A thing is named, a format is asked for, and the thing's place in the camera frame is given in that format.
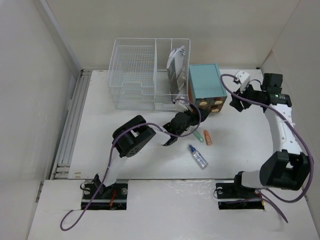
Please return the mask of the teal orange drawer box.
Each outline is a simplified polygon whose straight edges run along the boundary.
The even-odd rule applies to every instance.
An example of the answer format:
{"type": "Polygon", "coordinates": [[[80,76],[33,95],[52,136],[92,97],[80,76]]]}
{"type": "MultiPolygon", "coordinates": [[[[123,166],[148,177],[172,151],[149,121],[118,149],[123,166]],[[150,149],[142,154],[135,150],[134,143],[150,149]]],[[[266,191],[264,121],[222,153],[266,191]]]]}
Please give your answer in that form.
{"type": "Polygon", "coordinates": [[[220,112],[227,99],[220,76],[220,68],[216,63],[191,64],[188,71],[189,100],[201,110],[220,112]]]}

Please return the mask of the grey white manual booklet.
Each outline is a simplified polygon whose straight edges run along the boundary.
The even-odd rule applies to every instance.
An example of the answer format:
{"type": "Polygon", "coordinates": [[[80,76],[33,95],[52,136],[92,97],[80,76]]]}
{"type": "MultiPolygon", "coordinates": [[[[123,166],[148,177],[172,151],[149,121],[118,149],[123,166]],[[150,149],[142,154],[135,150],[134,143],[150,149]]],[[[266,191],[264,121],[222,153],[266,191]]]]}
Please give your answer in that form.
{"type": "Polygon", "coordinates": [[[185,77],[185,46],[173,48],[166,64],[167,78],[171,99],[175,100],[178,95],[184,93],[186,85],[185,77]]]}

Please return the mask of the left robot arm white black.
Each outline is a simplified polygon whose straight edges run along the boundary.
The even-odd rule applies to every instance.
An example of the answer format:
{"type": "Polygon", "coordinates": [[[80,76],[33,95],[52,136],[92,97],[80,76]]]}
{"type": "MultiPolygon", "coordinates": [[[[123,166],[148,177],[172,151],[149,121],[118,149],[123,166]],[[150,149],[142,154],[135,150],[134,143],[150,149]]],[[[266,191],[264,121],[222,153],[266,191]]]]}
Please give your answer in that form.
{"type": "Polygon", "coordinates": [[[114,131],[107,169],[102,179],[98,175],[94,177],[94,192],[100,198],[109,197],[128,158],[136,155],[154,137],[158,137],[162,146],[171,146],[179,138],[188,136],[185,132],[190,127],[198,128],[208,116],[208,111],[191,106],[191,109],[176,113],[174,118],[162,127],[147,122],[142,115],[135,116],[114,131]]]}

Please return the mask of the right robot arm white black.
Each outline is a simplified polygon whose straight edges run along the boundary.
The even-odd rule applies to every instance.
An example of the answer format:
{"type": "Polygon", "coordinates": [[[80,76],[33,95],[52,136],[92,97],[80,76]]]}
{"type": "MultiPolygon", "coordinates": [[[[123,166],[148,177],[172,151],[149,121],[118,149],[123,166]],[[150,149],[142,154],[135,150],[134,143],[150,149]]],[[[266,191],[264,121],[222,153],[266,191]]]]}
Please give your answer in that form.
{"type": "Polygon", "coordinates": [[[251,189],[279,188],[297,191],[310,172],[310,163],[291,131],[292,102],[290,96],[282,93],[283,76],[266,73],[260,90],[251,84],[250,74],[240,70],[236,73],[240,84],[232,96],[230,106],[239,112],[248,109],[251,102],[263,104],[263,112],[269,123],[273,154],[256,171],[239,172],[232,183],[232,193],[243,197],[251,189]]]}

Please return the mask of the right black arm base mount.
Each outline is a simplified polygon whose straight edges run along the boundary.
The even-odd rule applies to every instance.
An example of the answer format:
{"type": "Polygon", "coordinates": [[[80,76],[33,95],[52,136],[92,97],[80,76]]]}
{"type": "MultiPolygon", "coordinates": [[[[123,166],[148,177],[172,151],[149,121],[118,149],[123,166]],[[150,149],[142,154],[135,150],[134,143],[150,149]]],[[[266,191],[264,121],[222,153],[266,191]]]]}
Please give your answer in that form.
{"type": "Polygon", "coordinates": [[[215,182],[213,196],[219,210],[264,210],[262,196],[255,188],[241,185],[241,177],[233,180],[220,179],[215,182]]]}

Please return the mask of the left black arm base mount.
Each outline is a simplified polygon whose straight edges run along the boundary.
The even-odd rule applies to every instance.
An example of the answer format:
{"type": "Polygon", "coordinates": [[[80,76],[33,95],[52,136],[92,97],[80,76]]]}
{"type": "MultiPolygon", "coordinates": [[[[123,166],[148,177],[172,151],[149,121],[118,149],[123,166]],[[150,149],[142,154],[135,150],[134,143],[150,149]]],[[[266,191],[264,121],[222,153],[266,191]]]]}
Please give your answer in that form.
{"type": "MultiPolygon", "coordinates": [[[[93,180],[80,184],[80,189],[82,190],[80,206],[82,210],[86,208],[100,183],[99,176],[96,175],[93,180]]],[[[103,185],[87,209],[106,211],[126,210],[128,187],[128,180],[117,181],[108,187],[103,185]]]]}

